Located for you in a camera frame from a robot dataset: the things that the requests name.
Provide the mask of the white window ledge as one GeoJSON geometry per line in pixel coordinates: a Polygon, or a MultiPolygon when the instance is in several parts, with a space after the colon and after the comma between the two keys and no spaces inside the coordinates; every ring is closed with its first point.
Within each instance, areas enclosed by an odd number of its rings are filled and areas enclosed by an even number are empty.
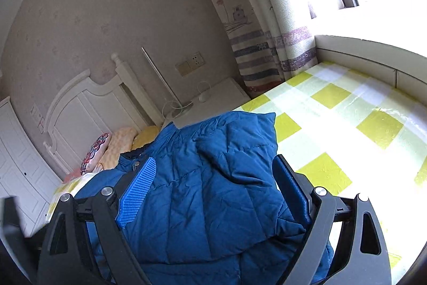
{"type": "Polygon", "coordinates": [[[319,61],[356,69],[426,103],[426,44],[382,43],[365,38],[315,37],[319,61]]]}

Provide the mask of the yellow pillow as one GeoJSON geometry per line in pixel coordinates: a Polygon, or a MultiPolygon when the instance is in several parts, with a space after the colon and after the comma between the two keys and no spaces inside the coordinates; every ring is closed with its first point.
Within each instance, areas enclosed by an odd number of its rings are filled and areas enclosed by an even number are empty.
{"type": "Polygon", "coordinates": [[[160,129],[157,126],[146,127],[134,138],[132,150],[136,150],[153,142],[159,133],[160,129]]]}

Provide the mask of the white wooden headboard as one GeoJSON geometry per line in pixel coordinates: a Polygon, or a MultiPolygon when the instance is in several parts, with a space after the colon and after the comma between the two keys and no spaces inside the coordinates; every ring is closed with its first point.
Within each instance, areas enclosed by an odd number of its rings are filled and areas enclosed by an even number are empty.
{"type": "Polygon", "coordinates": [[[64,176],[80,167],[101,134],[123,127],[140,132],[165,121],[130,65],[116,53],[111,59],[116,74],[107,83],[95,83],[87,69],[66,83],[49,106],[44,132],[50,140],[44,147],[64,176]]]}

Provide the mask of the yellow white checkered bedsheet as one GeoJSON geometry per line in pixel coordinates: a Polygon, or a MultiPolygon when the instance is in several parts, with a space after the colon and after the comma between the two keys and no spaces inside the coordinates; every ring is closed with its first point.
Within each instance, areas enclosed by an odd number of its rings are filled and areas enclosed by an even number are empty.
{"type": "Polygon", "coordinates": [[[426,107],[322,62],[234,110],[275,113],[279,153],[314,185],[341,197],[368,195],[398,283],[426,244],[426,107]]]}

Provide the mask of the white bedside table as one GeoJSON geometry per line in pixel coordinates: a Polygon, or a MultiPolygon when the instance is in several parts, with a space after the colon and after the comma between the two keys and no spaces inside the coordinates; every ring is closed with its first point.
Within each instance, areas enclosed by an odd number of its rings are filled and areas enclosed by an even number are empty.
{"type": "Polygon", "coordinates": [[[174,123],[177,128],[196,124],[206,119],[232,111],[250,100],[240,85],[231,77],[214,85],[211,97],[204,103],[196,101],[196,105],[185,115],[171,121],[165,121],[163,128],[174,123]]]}

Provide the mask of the wall socket panel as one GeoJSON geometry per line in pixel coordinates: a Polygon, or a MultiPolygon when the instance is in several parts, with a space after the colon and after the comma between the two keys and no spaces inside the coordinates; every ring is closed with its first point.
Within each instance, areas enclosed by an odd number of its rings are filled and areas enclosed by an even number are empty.
{"type": "Polygon", "coordinates": [[[188,56],[184,61],[179,62],[175,65],[175,69],[178,73],[184,77],[189,75],[191,72],[194,72],[198,68],[202,67],[205,64],[205,60],[202,54],[198,51],[191,56],[188,56]]]}

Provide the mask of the silver floor lamp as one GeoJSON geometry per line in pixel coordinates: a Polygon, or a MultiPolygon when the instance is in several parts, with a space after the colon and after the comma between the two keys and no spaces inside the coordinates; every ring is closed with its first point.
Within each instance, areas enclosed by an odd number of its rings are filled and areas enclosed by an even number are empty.
{"type": "Polygon", "coordinates": [[[142,51],[145,59],[150,64],[151,68],[154,70],[154,72],[156,73],[156,75],[158,76],[158,78],[160,79],[162,84],[164,85],[164,87],[168,90],[169,94],[172,96],[172,100],[170,102],[168,102],[168,104],[170,105],[170,108],[171,108],[169,119],[177,119],[178,117],[180,117],[183,114],[185,114],[186,112],[188,112],[192,108],[193,102],[190,101],[190,102],[187,102],[186,104],[183,104],[180,101],[180,99],[177,97],[174,90],[172,90],[172,87],[169,85],[169,83],[167,83],[167,81],[164,78],[164,76],[162,75],[161,71],[155,65],[154,61],[152,60],[152,58],[148,54],[147,50],[145,50],[145,48],[143,46],[141,47],[141,51],[142,51]]]}

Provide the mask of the white wardrobe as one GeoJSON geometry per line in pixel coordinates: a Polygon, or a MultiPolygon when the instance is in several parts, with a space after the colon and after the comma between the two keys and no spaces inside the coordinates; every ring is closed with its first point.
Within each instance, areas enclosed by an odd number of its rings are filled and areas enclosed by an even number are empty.
{"type": "Polygon", "coordinates": [[[9,97],[1,101],[1,197],[14,196],[24,235],[44,225],[62,183],[23,130],[9,97]]]}

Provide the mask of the colourful patterned pillow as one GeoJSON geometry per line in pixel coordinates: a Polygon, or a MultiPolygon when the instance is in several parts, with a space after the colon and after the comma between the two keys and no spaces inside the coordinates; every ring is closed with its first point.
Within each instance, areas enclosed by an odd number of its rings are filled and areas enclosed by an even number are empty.
{"type": "Polygon", "coordinates": [[[98,165],[101,157],[106,152],[111,138],[112,135],[106,132],[96,139],[96,141],[91,145],[89,151],[86,153],[84,159],[82,160],[82,163],[80,165],[81,174],[93,172],[95,167],[98,165]]]}

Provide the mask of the peach patterned pillow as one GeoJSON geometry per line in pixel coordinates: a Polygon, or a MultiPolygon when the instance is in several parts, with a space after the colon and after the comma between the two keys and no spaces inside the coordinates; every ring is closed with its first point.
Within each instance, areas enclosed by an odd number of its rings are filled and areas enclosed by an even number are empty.
{"type": "Polygon", "coordinates": [[[107,150],[102,155],[95,169],[96,172],[114,169],[122,153],[131,151],[134,138],[137,136],[137,130],[132,127],[123,127],[113,133],[107,150]]]}

